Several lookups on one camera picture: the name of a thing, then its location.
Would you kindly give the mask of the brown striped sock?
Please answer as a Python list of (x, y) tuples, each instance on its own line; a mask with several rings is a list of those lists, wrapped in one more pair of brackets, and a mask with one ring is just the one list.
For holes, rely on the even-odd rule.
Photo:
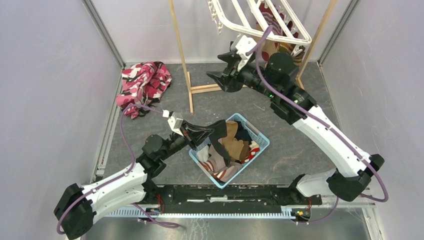
[(298, 53), (293, 55), (293, 62), (296, 66), (300, 66), (303, 62), (304, 56), (306, 53), (306, 48), (304, 46), (300, 46), (298, 49)]

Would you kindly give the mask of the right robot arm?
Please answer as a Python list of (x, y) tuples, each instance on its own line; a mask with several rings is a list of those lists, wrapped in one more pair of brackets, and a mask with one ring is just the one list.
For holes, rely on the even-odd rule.
[(316, 100), (295, 84), (299, 68), (290, 54), (272, 54), (265, 67), (249, 61), (239, 68), (241, 58), (234, 51), (218, 58), (226, 63), (226, 68), (209, 71), (207, 76), (224, 92), (237, 92), (247, 86), (269, 97), (273, 112), (309, 137), (333, 162), (332, 170), (301, 174), (293, 180), (288, 191), (293, 203), (302, 204), (314, 195), (334, 195), (346, 202), (365, 196), (365, 189), (377, 176), (384, 158), (356, 146), (328, 119)]

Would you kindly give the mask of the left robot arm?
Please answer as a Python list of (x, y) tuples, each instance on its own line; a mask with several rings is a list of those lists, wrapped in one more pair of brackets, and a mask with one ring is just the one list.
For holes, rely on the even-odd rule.
[(199, 126), (183, 120), (177, 132), (164, 139), (150, 135), (142, 147), (143, 153), (133, 157), (130, 165), (103, 180), (79, 186), (69, 185), (53, 213), (58, 220), (56, 231), (75, 240), (105, 215), (129, 204), (153, 203), (157, 198), (152, 181), (166, 167), (164, 160), (186, 146), (196, 149), (206, 138), (218, 137), (226, 131), (225, 120)]

